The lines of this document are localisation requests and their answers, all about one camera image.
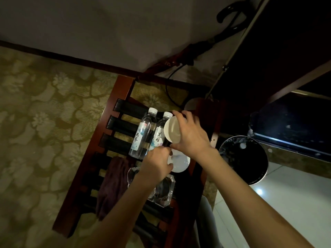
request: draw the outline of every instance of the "purple cloth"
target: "purple cloth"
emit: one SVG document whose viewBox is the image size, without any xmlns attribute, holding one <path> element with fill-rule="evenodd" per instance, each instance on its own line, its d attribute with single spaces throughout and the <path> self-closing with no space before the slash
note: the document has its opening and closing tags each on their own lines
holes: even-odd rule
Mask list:
<svg viewBox="0 0 331 248">
<path fill-rule="evenodd" d="M 113 157 L 97 197 L 96 215 L 103 220 L 127 190 L 127 173 L 134 164 L 122 157 Z"/>
</svg>

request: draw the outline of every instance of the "white tile floor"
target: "white tile floor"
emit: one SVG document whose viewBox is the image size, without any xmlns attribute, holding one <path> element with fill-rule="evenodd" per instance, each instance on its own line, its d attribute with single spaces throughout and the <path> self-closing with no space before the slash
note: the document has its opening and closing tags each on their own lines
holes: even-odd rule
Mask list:
<svg viewBox="0 0 331 248">
<path fill-rule="evenodd" d="M 252 188 L 315 248 L 331 247 L 331 179 L 269 163 Z M 225 248 L 249 247 L 219 192 L 213 213 Z"/>
</svg>

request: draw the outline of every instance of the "forearm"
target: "forearm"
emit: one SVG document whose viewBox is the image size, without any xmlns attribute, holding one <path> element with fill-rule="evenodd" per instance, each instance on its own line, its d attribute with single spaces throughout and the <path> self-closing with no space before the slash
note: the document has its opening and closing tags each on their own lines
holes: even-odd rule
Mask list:
<svg viewBox="0 0 331 248">
<path fill-rule="evenodd" d="M 282 216 L 209 149 L 197 160 L 211 176 L 250 247 L 312 247 Z"/>
<path fill-rule="evenodd" d="M 84 248 L 125 247 L 153 188 L 136 175 L 128 190 L 93 232 Z"/>
</svg>

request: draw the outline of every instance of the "gray wall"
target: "gray wall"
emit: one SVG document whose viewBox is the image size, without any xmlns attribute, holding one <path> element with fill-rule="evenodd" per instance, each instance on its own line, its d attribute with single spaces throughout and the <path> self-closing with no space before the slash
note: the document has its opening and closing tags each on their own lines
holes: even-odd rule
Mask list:
<svg viewBox="0 0 331 248">
<path fill-rule="evenodd" d="M 216 15 L 234 1 L 0 0 L 0 39 L 144 71 L 189 43 L 221 32 L 230 17 L 218 24 Z M 211 85 L 240 36 L 217 44 L 174 78 Z"/>
</svg>

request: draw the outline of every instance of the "glass ashtray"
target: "glass ashtray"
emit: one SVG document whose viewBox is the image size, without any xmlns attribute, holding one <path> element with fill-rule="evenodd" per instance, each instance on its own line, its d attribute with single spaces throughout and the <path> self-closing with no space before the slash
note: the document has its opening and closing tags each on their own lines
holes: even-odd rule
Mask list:
<svg viewBox="0 0 331 248">
<path fill-rule="evenodd" d="M 128 186 L 132 183 L 135 175 L 139 172 L 139 167 L 131 168 L 127 173 Z M 175 179 L 173 175 L 168 174 L 151 192 L 148 200 L 158 204 L 159 206 L 166 207 L 170 204 L 173 189 L 175 187 Z"/>
</svg>

